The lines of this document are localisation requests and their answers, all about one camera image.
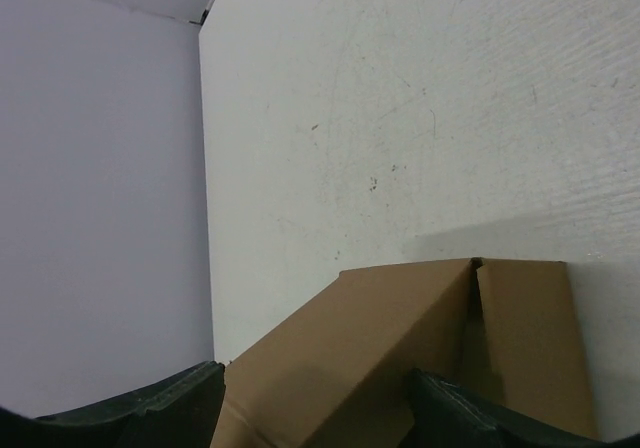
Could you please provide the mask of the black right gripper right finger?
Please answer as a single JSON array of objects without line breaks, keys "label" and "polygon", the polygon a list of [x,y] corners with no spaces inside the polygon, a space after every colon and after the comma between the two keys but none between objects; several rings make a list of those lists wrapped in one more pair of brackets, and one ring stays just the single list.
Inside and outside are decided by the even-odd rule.
[{"label": "black right gripper right finger", "polygon": [[406,447],[442,448],[629,448],[637,434],[612,442],[575,435],[486,400],[430,372],[405,377],[414,423]]}]

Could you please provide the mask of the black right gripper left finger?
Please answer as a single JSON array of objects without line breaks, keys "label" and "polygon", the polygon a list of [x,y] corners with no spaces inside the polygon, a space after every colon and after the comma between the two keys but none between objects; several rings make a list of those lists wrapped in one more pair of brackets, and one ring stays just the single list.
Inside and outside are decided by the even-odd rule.
[{"label": "black right gripper left finger", "polygon": [[159,382],[57,414],[1,410],[3,447],[208,447],[225,394],[225,367],[206,361]]}]

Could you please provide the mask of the cardboard box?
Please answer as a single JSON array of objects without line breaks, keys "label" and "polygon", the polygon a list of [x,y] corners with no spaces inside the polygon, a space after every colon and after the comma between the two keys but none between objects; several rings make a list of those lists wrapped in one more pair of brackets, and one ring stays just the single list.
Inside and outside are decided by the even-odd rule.
[{"label": "cardboard box", "polygon": [[567,266],[471,258],[342,272],[229,364],[212,443],[395,447],[414,368],[598,434]]}]

